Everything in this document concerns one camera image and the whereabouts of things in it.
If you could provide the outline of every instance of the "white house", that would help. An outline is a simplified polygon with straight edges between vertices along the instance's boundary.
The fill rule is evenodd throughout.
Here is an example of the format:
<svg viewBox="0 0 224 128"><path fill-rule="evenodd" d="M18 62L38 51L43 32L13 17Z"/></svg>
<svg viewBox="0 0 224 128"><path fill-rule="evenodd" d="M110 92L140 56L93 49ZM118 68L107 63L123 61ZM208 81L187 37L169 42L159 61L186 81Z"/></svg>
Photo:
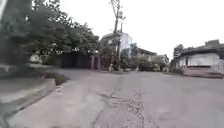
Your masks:
<svg viewBox="0 0 224 128"><path fill-rule="evenodd" d="M224 74L224 44L210 41L184 51L176 58L176 68L183 69L185 74Z"/></svg>

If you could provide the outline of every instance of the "wall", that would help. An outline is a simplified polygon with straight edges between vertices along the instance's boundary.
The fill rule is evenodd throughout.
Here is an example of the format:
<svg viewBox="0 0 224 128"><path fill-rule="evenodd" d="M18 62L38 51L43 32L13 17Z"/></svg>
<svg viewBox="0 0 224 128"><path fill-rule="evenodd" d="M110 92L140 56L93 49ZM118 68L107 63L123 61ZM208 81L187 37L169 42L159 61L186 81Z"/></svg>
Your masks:
<svg viewBox="0 0 224 128"><path fill-rule="evenodd" d="M224 62L215 53L195 54L188 56L188 64L186 65L186 57L180 58L177 67L184 66L210 66L210 68L193 67L184 70L184 74L206 74L206 73L224 73Z"/></svg>
<svg viewBox="0 0 224 128"><path fill-rule="evenodd" d="M188 57L188 66L219 65L219 56L215 53L196 54Z"/></svg>

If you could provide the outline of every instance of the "curb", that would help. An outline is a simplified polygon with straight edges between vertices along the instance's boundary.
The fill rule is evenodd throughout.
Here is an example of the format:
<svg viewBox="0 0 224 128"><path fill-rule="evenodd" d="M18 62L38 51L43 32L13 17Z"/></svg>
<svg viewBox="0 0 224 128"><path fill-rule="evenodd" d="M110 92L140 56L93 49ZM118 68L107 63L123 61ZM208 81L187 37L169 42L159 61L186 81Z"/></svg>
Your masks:
<svg viewBox="0 0 224 128"><path fill-rule="evenodd" d="M129 74L132 71L130 71L130 72L122 72L122 71L102 71L102 70L95 70L95 72L123 75L123 74Z"/></svg>
<svg viewBox="0 0 224 128"><path fill-rule="evenodd" d="M223 76L217 77L217 76L199 76L199 75L185 75L185 74L179 74L179 73L170 73L170 72L162 72L165 75L176 75L176 76L184 76L184 77L195 77L195 78L210 78L210 79L223 79Z"/></svg>

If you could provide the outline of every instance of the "asphalt road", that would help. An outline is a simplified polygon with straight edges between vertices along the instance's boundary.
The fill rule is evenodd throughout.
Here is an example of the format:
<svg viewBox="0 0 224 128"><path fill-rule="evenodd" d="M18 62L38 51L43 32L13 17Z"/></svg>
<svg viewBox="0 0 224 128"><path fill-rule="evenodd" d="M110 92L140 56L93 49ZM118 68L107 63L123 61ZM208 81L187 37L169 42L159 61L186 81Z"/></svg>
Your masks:
<svg viewBox="0 0 224 128"><path fill-rule="evenodd" d="M14 127L223 128L224 80L61 70L72 80L19 112Z"/></svg>

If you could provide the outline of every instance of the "roof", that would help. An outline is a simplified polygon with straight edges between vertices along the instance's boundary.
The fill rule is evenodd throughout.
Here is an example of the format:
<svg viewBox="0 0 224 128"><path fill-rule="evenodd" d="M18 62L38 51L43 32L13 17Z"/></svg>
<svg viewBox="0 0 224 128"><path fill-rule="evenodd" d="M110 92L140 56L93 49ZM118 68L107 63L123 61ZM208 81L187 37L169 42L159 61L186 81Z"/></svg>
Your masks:
<svg viewBox="0 0 224 128"><path fill-rule="evenodd" d="M148 50L145 50L145 49L142 49L142 48L138 48L138 51L143 52L145 54L149 54L149 55L156 55L155 52L151 52L151 51L148 51Z"/></svg>

